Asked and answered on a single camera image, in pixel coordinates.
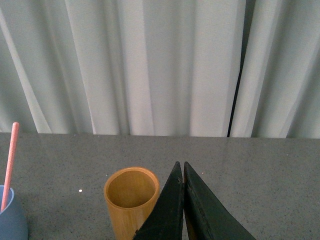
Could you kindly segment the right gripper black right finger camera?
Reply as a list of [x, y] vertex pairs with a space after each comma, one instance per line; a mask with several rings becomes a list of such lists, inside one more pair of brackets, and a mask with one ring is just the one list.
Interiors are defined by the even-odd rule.
[[184, 163], [184, 214], [190, 240], [254, 240], [192, 166]]

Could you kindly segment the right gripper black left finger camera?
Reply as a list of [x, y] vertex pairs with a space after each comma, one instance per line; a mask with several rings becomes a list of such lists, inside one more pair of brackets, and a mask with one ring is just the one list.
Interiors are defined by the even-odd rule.
[[181, 240], [184, 214], [184, 183], [180, 163], [177, 161], [161, 194], [134, 240]]

